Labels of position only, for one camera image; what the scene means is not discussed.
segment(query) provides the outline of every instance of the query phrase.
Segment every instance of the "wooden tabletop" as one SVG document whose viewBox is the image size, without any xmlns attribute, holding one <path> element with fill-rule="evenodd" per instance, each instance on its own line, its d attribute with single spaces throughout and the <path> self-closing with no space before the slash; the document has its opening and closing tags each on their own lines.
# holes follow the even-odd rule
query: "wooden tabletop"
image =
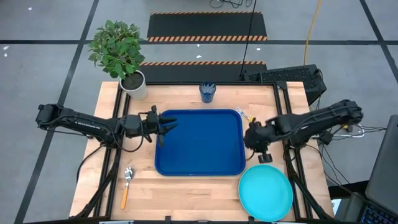
<svg viewBox="0 0 398 224">
<path fill-rule="evenodd" d="M 103 82 L 99 93 L 95 116 L 112 117 L 118 82 Z M 290 104 L 293 113 L 308 112 L 307 98 L 302 83 L 288 83 Z M 283 93 L 280 91 L 282 108 L 285 113 Z M 211 103 L 202 103 L 197 86 L 148 86 L 148 96 L 144 101 L 130 102 L 129 114 L 149 111 L 156 105 L 158 112 L 170 109 L 235 109 L 239 106 L 246 114 L 258 121 L 277 116 L 275 98 L 271 86 L 217 86 L 216 95 Z M 243 119 L 243 128 L 248 128 L 248 121 Z M 123 142 L 126 149 L 134 149 L 140 138 L 127 139 Z M 309 145 L 316 147 L 315 141 Z M 96 149 L 99 143 L 88 140 L 85 156 Z M 98 188 L 103 165 L 102 150 L 88 159 L 81 168 L 80 179 L 76 187 L 70 215 L 76 215 L 90 200 Z M 246 149 L 246 157 L 251 155 Z M 269 146 L 273 162 L 270 165 L 286 175 L 285 162 L 282 158 L 282 143 L 275 142 Z M 314 149 L 305 147 L 301 150 L 305 178 L 309 191 L 325 211 L 333 216 L 328 187 L 323 173 L 320 155 Z M 249 214 L 243 209 L 238 197 L 238 182 L 241 175 L 225 177 L 166 177 L 160 175 L 154 167 L 155 143 L 144 141 L 142 147 L 133 153 L 122 152 L 118 172 L 118 184 L 114 195 L 112 212 L 113 220 L 164 220 L 170 215 L 172 220 L 213 220 L 213 221 L 246 221 Z M 246 163 L 246 169 L 258 164 L 257 155 Z M 125 186 L 124 170 L 126 167 L 135 170 L 130 181 L 127 205 L 120 209 Z M 301 216 L 305 217 L 302 194 L 297 189 Z M 108 199 L 104 193 L 103 205 Z M 293 221 L 292 209 L 283 221 Z"/>
</svg>

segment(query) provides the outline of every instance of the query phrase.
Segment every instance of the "keyboard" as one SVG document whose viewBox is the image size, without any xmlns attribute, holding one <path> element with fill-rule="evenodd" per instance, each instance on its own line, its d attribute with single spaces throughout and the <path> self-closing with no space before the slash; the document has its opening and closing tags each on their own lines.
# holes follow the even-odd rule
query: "keyboard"
<svg viewBox="0 0 398 224">
<path fill-rule="evenodd" d="M 368 205 L 364 209 L 361 222 L 375 224 L 398 224 L 398 217 L 382 211 L 373 205 Z"/>
</svg>

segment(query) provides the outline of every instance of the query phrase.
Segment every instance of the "orange handle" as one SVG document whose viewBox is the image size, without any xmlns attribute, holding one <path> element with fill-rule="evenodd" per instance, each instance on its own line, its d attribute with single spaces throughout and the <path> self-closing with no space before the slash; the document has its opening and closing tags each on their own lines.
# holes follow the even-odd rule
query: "orange handle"
<svg viewBox="0 0 398 224">
<path fill-rule="evenodd" d="M 126 202 L 127 202 L 127 193 L 129 192 L 129 187 L 126 187 L 124 189 L 124 194 L 123 194 L 123 199 L 122 199 L 122 205 L 120 206 L 121 209 L 126 208 Z"/>
</svg>

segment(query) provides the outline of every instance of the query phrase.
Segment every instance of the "teal plate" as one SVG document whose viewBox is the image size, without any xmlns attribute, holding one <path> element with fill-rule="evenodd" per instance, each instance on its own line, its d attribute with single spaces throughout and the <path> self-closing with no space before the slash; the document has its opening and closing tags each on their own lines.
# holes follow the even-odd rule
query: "teal plate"
<svg viewBox="0 0 398 224">
<path fill-rule="evenodd" d="M 264 222 L 285 217 L 293 203 L 292 187 L 286 176 L 269 165 L 249 168 L 239 181 L 238 191 L 248 214 Z"/>
</svg>

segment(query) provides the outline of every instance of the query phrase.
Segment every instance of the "orange striped tape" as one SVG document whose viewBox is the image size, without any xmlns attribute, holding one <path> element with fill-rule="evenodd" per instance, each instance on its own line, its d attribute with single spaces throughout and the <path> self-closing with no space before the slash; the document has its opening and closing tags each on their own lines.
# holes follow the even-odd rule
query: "orange striped tape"
<svg viewBox="0 0 398 224">
<path fill-rule="evenodd" d="M 246 41 L 246 35 L 217 35 L 217 36 L 176 36 L 176 37 L 148 37 L 148 42 L 203 42 L 203 41 Z M 264 41 L 267 36 L 250 35 L 249 41 Z"/>
<path fill-rule="evenodd" d="M 244 13 L 251 13 L 251 11 L 218 11 L 218 12 L 152 12 L 151 15 L 173 15 L 173 14 L 244 14 Z"/>
<path fill-rule="evenodd" d="M 242 61 L 223 61 L 223 62 L 142 62 L 140 66 L 149 65 L 241 65 Z M 245 65 L 265 65 L 265 61 L 246 61 Z"/>
</svg>

